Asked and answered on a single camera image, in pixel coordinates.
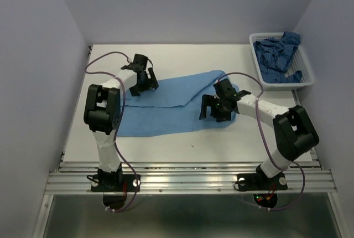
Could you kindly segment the light blue long sleeve shirt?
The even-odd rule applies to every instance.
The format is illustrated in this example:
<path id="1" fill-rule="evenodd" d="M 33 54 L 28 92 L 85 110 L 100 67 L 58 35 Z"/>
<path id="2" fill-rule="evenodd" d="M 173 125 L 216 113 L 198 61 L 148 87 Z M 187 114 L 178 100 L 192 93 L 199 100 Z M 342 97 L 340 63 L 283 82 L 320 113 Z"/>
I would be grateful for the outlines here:
<path id="1" fill-rule="evenodd" d="M 159 87 L 132 96 L 126 92 L 126 105 L 119 137 L 153 137 L 165 134 L 226 128 L 235 122 L 217 122 L 212 116 L 199 120 L 204 94 L 214 95 L 213 84 L 224 75 L 222 70 L 158 81 Z"/>

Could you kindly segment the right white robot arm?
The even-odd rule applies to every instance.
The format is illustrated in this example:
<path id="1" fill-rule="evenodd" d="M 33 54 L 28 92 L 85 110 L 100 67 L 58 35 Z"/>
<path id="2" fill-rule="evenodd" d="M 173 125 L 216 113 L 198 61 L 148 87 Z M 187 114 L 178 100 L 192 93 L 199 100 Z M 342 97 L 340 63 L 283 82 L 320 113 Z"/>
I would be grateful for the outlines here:
<path id="1" fill-rule="evenodd" d="M 201 98 L 199 119 L 208 115 L 217 122 L 230 121 L 232 114 L 245 115 L 266 124 L 274 131 L 276 149 L 268 151 L 268 158 L 254 173 L 238 174 L 234 184 L 241 192 L 286 190 L 284 172 L 304 153 L 319 144 L 319 136 L 305 110 L 300 105 L 284 107 L 261 100 L 249 91 L 236 91 L 229 79 L 214 84 L 215 94 Z"/>

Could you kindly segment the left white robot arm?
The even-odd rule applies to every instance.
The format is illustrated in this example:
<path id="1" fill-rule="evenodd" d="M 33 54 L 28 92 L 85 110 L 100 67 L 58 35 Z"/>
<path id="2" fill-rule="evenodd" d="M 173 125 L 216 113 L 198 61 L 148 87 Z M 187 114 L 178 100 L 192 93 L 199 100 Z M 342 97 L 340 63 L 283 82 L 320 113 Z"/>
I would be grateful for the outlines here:
<path id="1" fill-rule="evenodd" d="M 87 176 L 91 191 L 134 192 L 139 190 L 139 175 L 124 174 L 125 163 L 117 150 L 117 132 L 122 120 L 126 92 L 132 96 L 158 88 L 152 61 L 145 55 L 136 54 L 118 74 L 103 84 L 88 87 L 84 123 L 92 132 L 98 150 L 99 166 L 95 175 Z"/>

